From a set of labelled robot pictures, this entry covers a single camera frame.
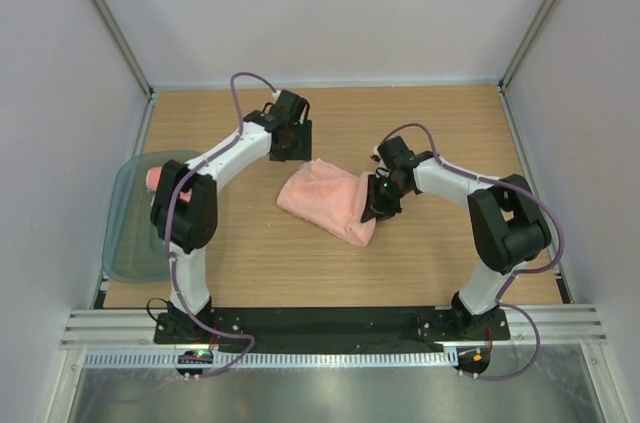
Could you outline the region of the plain pink towel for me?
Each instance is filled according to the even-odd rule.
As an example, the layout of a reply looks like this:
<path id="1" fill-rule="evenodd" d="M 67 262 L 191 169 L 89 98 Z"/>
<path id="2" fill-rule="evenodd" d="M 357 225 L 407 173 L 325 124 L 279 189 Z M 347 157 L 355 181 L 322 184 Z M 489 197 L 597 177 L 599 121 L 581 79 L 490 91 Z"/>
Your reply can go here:
<path id="1" fill-rule="evenodd" d="M 322 159 L 303 163 L 286 181 L 277 205 L 333 236 L 366 247 L 375 221 L 361 222 L 372 173 L 356 176 Z"/>

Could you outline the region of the pink bunny towel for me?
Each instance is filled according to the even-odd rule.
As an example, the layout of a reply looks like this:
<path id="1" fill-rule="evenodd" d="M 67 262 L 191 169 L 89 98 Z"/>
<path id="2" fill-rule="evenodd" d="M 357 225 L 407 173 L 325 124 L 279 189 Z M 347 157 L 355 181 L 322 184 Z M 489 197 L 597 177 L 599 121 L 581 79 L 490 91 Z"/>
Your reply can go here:
<path id="1" fill-rule="evenodd" d="M 147 171 L 145 176 L 146 188 L 155 194 L 158 193 L 158 190 L 160 187 L 162 170 L 163 168 L 161 166 L 153 167 Z M 180 180 L 185 174 L 186 174 L 185 171 L 179 170 L 175 176 L 171 177 L 171 182 L 173 183 L 174 187 L 180 182 Z M 170 190 L 164 191 L 164 194 L 166 196 L 166 202 L 169 202 L 170 199 L 172 198 L 175 190 L 174 187 L 171 188 Z M 177 201 L 189 203 L 191 201 L 191 198 L 192 198 L 192 192 L 190 190 L 186 190 L 185 188 L 183 188 L 179 194 L 179 198 L 177 199 Z"/>

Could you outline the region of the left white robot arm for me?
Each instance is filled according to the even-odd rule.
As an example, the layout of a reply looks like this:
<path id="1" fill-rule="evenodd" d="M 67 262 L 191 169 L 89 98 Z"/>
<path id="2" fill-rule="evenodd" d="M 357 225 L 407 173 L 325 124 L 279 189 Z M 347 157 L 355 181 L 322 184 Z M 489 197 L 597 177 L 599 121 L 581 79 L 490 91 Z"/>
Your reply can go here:
<path id="1" fill-rule="evenodd" d="M 225 140 L 185 163 L 169 160 L 160 171 L 150 220 L 165 244 L 171 294 L 156 323 L 159 344 L 203 343 L 212 336 L 212 297 L 206 248 L 218 226 L 218 195 L 254 161 L 311 159 L 310 103 L 277 90 L 261 110 L 243 116 Z"/>

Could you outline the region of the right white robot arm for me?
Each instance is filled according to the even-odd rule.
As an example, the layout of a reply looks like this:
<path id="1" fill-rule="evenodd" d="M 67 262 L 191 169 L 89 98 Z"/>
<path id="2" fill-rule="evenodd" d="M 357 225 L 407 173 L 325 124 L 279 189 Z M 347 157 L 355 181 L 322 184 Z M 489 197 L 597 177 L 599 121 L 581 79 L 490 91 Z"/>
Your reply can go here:
<path id="1" fill-rule="evenodd" d="M 445 320 L 461 338 L 483 335 L 507 283 L 551 243 L 539 200 L 521 175 L 498 179 L 472 173 L 432 151 L 414 153 L 400 136 L 381 143 L 372 159 L 378 167 L 367 180 L 362 223 L 401 213 L 401 199 L 409 193 L 430 193 L 468 211 L 480 262 L 452 297 Z"/>

